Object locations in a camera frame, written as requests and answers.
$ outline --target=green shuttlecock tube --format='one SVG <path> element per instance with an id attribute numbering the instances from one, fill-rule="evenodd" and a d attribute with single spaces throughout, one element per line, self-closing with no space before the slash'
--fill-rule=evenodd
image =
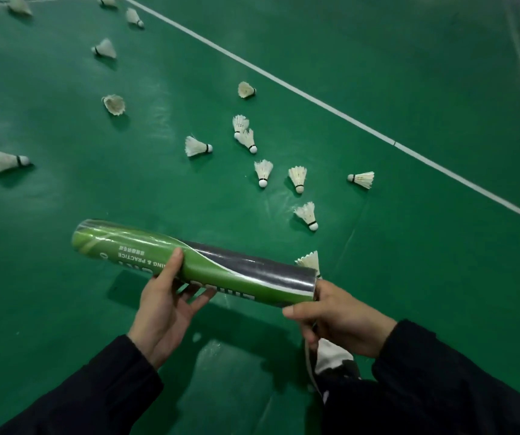
<path id="1" fill-rule="evenodd" d="M 184 250 L 178 277 L 222 293 L 283 307 L 312 300 L 316 270 L 158 233 L 85 220 L 73 234 L 73 247 L 82 255 L 104 259 L 130 269 L 157 275 L 176 247 Z"/>

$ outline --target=person's right hand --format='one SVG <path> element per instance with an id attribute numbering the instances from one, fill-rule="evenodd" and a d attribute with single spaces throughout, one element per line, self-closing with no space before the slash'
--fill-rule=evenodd
<path id="1" fill-rule="evenodd" d="M 323 337 L 351 353 L 377 358 L 397 322 L 329 281 L 320 279 L 316 292 L 317 301 L 282 309 L 287 318 L 299 323 L 310 348 L 316 349 L 319 338 Z"/>

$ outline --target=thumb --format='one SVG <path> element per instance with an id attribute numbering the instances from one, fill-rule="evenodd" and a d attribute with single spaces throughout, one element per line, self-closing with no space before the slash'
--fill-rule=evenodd
<path id="1" fill-rule="evenodd" d="M 314 321 L 322 318 L 326 312 L 326 306 L 321 301 L 300 302 L 282 309 L 282 314 L 295 321 Z"/>
<path id="2" fill-rule="evenodd" d="M 165 288 L 171 288 L 175 275 L 182 268 L 184 263 L 184 252 L 181 248 L 177 247 L 169 257 L 163 271 L 157 277 L 157 284 Z"/>

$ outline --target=black jacket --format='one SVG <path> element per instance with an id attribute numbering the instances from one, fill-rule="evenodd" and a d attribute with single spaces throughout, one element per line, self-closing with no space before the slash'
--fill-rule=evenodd
<path id="1" fill-rule="evenodd" d="M 437 431 L 520 434 L 520 394 L 409 321 L 397 324 L 372 372 L 410 415 Z M 163 384 L 127 336 L 2 427 L 0 435 L 128 434 Z"/>

